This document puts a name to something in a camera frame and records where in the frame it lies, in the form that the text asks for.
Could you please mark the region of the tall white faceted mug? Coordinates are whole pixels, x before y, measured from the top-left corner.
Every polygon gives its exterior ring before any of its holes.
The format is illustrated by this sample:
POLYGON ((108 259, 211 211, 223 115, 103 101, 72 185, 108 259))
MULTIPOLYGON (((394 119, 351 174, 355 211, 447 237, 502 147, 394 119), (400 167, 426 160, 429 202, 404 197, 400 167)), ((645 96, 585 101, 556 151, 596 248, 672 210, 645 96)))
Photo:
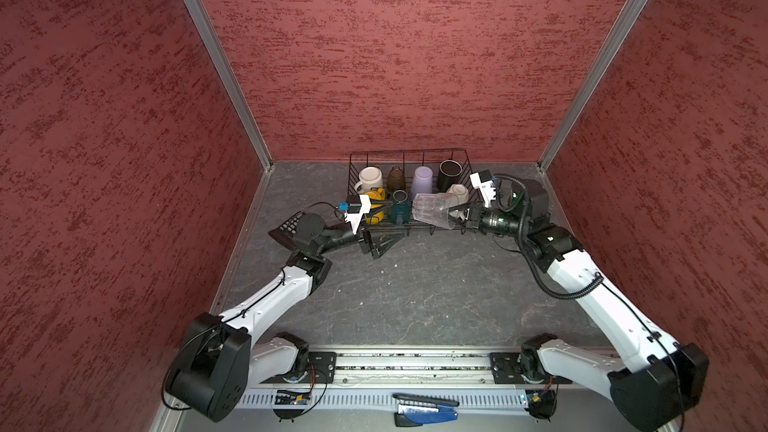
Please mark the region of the tall white faceted mug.
POLYGON ((469 190, 463 184, 460 184, 460 183, 453 184, 448 189, 448 193, 453 194, 456 197, 459 205, 465 204, 469 200, 469 190))

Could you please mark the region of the clear glass cup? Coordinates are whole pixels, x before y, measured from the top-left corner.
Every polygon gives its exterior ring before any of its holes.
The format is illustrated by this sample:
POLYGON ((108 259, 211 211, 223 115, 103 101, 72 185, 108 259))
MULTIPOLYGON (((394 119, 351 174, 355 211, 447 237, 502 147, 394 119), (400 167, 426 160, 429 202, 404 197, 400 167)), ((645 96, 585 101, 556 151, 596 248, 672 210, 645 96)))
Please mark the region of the clear glass cup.
POLYGON ((456 222, 450 215, 451 208, 458 205, 459 198, 453 193, 417 194, 412 201, 412 217, 417 222, 452 230, 456 222))

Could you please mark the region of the white cup teal outside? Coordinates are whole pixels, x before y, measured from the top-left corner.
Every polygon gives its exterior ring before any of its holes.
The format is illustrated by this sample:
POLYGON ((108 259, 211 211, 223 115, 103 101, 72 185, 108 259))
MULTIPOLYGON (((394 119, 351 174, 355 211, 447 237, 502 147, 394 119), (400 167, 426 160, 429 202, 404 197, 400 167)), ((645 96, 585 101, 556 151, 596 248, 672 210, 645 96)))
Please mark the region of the white cup teal outside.
POLYGON ((389 211, 389 221, 395 226, 405 226, 411 220, 412 203, 405 190, 396 190, 391 196, 392 206, 389 211))

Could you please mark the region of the yellow mug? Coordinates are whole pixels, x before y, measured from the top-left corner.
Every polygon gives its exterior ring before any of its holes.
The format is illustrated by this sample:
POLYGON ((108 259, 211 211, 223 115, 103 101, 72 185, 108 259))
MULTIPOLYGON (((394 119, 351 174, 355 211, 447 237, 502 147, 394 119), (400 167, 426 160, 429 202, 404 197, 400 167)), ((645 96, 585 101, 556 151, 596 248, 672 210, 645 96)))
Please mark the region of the yellow mug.
MULTIPOLYGON (((387 198, 386 190, 384 188, 371 189, 365 192, 372 201, 382 201, 387 198)), ((371 212, 366 217, 366 223, 368 225, 380 224, 386 218, 386 212, 383 210, 384 204, 372 204, 371 212)))

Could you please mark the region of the black mug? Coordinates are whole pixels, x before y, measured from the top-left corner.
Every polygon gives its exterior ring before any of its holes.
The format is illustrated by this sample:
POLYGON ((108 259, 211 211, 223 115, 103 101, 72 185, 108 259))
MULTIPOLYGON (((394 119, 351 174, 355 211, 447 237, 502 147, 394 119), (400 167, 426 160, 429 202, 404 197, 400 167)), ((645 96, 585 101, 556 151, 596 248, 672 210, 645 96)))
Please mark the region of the black mug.
POLYGON ((460 181, 462 174, 462 165, 452 159, 444 160, 438 167, 438 176, 436 180, 436 189, 441 192, 447 192, 451 186, 460 181))

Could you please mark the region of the lavender cup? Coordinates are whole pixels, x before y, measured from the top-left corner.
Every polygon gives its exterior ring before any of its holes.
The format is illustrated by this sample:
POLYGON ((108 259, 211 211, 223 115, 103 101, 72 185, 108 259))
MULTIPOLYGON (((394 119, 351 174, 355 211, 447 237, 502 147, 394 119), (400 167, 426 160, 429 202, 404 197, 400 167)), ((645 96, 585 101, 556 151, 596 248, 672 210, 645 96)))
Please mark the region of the lavender cup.
POLYGON ((411 182, 411 196, 433 193, 433 171, 430 167, 419 166, 415 169, 411 182))

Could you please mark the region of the white mug red inside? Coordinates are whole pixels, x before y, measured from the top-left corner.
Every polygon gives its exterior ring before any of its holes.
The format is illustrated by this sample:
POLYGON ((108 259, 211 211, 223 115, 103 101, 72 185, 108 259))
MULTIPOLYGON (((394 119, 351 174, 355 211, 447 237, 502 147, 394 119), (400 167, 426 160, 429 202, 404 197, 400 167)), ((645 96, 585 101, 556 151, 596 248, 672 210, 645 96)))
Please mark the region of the white mug red inside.
POLYGON ((353 190, 357 194, 363 194, 370 190, 378 190, 383 187, 383 172, 378 167, 368 166, 358 173, 358 181, 353 186, 353 190))

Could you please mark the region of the olive green glass cup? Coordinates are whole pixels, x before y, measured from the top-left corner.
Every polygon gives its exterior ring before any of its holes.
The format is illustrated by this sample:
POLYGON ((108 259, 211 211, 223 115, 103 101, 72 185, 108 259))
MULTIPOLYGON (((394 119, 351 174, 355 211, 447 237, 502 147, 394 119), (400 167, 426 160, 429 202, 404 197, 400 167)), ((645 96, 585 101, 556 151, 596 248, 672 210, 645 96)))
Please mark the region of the olive green glass cup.
POLYGON ((391 168, 386 180, 386 189, 390 194, 407 189, 405 172, 400 166, 391 168))

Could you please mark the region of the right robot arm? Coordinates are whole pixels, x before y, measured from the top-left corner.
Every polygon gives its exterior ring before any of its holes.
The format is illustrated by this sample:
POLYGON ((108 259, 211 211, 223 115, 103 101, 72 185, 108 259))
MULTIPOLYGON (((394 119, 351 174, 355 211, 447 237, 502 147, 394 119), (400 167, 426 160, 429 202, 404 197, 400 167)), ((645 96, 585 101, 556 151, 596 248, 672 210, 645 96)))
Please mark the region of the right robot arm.
POLYGON ((654 323, 599 269, 584 245, 550 222, 548 197, 532 181, 487 170, 470 181, 481 202, 458 207, 463 230, 509 236, 549 297, 577 303, 609 340, 608 357, 551 333, 520 348, 517 368, 531 384, 556 377, 609 399, 638 431, 681 431, 701 400, 709 359, 654 323))

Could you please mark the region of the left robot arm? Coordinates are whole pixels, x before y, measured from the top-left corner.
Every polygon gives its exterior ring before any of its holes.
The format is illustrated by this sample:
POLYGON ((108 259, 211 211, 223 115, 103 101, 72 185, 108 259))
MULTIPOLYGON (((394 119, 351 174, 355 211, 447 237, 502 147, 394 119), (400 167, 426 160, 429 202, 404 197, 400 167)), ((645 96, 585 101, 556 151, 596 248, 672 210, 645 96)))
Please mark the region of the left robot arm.
POLYGON ((193 320, 163 379, 162 401, 175 398, 180 410, 195 410, 219 422, 234 410, 248 386, 278 376, 302 378, 310 369, 306 341, 290 333, 266 343, 259 338, 323 284, 332 267, 326 253, 357 245, 379 258, 408 235, 404 228, 365 222, 327 224, 307 211, 294 214, 269 234, 289 250, 285 265, 239 305, 218 315, 204 312, 193 320))

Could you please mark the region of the blue black stapler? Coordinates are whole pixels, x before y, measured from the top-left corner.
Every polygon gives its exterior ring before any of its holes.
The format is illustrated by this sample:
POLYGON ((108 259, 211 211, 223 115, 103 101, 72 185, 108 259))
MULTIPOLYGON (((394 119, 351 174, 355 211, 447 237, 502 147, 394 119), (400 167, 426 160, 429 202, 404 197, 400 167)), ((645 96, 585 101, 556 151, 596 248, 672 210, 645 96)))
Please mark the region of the blue black stapler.
POLYGON ((397 401, 394 424, 398 428, 421 427, 455 421, 460 402, 405 393, 393 393, 397 401))

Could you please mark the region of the left circuit board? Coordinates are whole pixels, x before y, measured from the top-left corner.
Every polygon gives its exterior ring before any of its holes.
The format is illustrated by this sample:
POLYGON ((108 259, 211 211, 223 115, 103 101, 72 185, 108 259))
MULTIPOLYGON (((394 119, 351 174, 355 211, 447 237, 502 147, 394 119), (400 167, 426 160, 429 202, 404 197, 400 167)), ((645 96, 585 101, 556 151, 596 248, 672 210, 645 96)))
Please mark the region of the left circuit board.
POLYGON ((275 406, 308 407, 312 404, 311 391, 277 390, 274 398, 275 406))

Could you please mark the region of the circuit board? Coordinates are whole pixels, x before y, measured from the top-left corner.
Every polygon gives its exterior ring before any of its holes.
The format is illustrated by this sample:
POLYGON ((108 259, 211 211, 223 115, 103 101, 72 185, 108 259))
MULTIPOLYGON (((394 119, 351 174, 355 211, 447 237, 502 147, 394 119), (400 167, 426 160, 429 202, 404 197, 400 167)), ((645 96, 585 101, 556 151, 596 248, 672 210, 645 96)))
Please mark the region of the circuit board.
POLYGON ((274 398, 275 406, 308 407, 312 404, 311 391, 277 390, 274 398))
POLYGON ((557 410, 557 392, 547 390, 528 394, 526 410, 535 419, 549 421, 557 410))

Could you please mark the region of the right circuit board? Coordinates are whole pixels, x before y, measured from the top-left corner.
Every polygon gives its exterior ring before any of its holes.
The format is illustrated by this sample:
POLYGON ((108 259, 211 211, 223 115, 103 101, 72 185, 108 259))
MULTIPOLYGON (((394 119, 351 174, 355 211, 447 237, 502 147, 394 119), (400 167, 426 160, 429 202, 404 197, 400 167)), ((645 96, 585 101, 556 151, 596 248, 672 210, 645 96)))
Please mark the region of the right circuit board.
POLYGON ((535 419, 549 421, 557 410, 557 392, 547 390, 528 394, 526 410, 535 419))

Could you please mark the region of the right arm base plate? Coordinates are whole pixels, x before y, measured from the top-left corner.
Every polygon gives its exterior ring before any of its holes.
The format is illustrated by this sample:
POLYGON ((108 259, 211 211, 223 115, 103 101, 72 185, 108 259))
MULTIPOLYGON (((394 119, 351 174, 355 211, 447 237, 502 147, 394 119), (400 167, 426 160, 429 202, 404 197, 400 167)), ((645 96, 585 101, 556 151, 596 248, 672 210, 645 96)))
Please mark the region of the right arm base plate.
POLYGON ((520 364, 519 352, 492 352, 489 354, 490 371, 495 385, 520 385, 520 386, 547 386, 552 385, 570 385, 571 380, 555 376, 550 379, 549 376, 541 381, 532 381, 523 376, 522 365, 520 364))

